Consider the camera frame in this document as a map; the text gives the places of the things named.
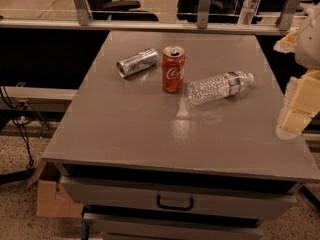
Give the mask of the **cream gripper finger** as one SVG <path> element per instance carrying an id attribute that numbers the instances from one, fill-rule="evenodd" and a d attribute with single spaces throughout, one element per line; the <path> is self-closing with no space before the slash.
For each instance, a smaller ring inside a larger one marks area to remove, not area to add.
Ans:
<path id="1" fill-rule="evenodd" d="M 291 30 L 286 36 L 276 42 L 273 49 L 280 53 L 294 53 L 296 49 L 296 38 L 298 28 Z"/>
<path id="2" fill-rule="evenodd" d="M 287 84 L 276 135 L 283 140 L 299 136 L 320 112 L 320 71 L 309 69 L 302 77 L 291 77 Z"/>

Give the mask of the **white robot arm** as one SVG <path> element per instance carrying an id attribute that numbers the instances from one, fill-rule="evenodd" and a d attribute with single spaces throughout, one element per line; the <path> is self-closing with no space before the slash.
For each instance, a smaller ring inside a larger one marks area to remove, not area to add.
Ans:
<path id="1" fill-rule="evenodd" d="M 295 61 L 307 69 L 291 77 L 285 91 L 276 135 L 283 140 L 299 136 L 320 112 L 320 6 L 314 6 L 299 27 Z"/>

